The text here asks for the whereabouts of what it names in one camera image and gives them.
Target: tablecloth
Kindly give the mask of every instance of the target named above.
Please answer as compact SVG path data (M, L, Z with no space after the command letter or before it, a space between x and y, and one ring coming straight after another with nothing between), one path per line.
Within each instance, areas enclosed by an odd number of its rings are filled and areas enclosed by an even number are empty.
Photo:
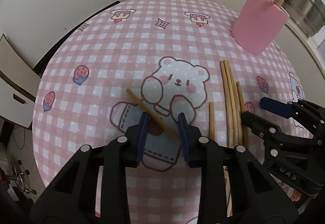
M131 0L85 22L58 49L39 85L33 118L34 156L47 186L83 144L98 147L137 124L142 110L130 88L177 130L177 116L208 134L214 102L216 141L226 146L225 98L219 61L230 62L245 107L288 134L308 137L296 121L259 107L270 98L304 98L299 78L272 42L253 56L231 36L238 14L206 0ZM262 162L263 141L249 137ZM142 164L126 169L132 223L196 223L200 169L184 162L180 144L150 121ZM100 211L100 185L96 211Z

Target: chair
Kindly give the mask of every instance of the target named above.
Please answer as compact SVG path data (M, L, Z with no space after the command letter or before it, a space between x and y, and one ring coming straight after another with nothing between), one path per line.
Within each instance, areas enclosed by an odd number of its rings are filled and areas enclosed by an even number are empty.
M9 189L9 179L0 168L0 220L1 224L25 223L33 224L28 215L13 201L7 190Z

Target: pink chopstick holder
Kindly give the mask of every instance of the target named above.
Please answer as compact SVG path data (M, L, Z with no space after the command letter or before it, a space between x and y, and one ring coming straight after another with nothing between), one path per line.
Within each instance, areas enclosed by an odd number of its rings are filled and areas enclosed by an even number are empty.
M247 0L232 35L245 51L260 55L289 18L290 15L271 0Z

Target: stainless steel pot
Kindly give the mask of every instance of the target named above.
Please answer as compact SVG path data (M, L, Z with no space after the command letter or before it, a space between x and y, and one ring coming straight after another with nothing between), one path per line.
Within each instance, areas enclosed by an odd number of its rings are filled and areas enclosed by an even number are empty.
M307 37L313 37L325 25L322 0L285 0L282 7Z

